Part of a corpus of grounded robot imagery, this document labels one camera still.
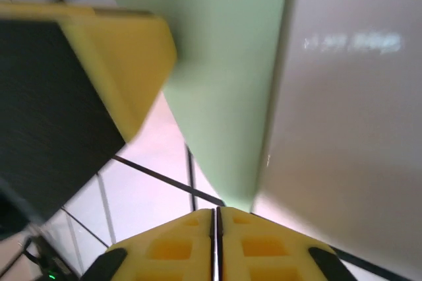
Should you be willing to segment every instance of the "yellow foam with square holes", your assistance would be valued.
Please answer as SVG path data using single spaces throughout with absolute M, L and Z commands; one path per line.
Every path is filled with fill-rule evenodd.
M 211 281 L 212 210 L 198 210 L 152 228 L 109 250 L 127 257 L 112 281 Z
M 152 14 L 3 1 L 0 18 L 57 21 L 127 142 L 138 133 L 176 61 L 167 23 Z
M 222 281 L 326 281 L 308 248 L 325 243 L 236 208 L 221 207 Z

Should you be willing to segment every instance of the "yellow robot part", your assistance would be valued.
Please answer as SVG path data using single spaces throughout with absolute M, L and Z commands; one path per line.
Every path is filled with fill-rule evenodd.
M 127 256 L 112 281 L 211 281 L 214 211 L 198 210 L 119 243 Z
M 176 61 L 167 23 L 150 13 L 0 2 L 0 15 L 57 21 L 127 142 L 138 133 Z
M 309 249 L 325 243 L 253 214 L 221 207 L 222 281 L 327 281 Z

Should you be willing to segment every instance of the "light green board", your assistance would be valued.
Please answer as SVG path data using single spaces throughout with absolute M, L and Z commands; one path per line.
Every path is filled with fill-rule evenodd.
M 249 210 L 284 0 L 116 0 L 170 23 L 179 62 L 164 93 L 208 180 Z

